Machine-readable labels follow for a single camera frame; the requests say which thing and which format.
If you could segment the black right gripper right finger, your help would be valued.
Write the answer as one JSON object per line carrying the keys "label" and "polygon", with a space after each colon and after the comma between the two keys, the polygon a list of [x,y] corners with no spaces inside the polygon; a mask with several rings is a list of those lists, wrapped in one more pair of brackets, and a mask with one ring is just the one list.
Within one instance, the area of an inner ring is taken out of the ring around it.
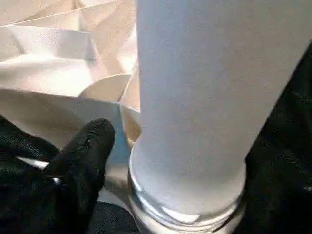
{"label": "black right gripper right finger", "polygon": [[243,234],[312,232],[312,156],[259,137],[246,158]]}

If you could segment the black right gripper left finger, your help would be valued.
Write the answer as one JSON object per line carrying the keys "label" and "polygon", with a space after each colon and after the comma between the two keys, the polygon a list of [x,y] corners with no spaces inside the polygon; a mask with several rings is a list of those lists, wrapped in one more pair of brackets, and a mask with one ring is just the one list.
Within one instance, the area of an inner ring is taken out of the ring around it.
{"label": "black right gripper left finger", "polygon": [[86,124],[59,153],[38,168],[47,178],[41,210],[0,210],[3,234],[83,234],[105,179],[115,141],[112,124]]}

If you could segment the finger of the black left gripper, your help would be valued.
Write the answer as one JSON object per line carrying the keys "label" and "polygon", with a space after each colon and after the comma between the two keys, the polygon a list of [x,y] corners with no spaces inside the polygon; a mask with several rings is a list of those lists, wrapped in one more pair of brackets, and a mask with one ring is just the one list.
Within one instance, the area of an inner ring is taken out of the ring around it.
{"label": "finger of the black left gripper", "polygon": [[52,143],[0,117],[1,168],[41,168],[58,153],[59,149]]}
{"label": "finger of the black left gripper", "polygon": [[47,178],[31,165],[16,159],[0,160],[0,209],[41,210]]}

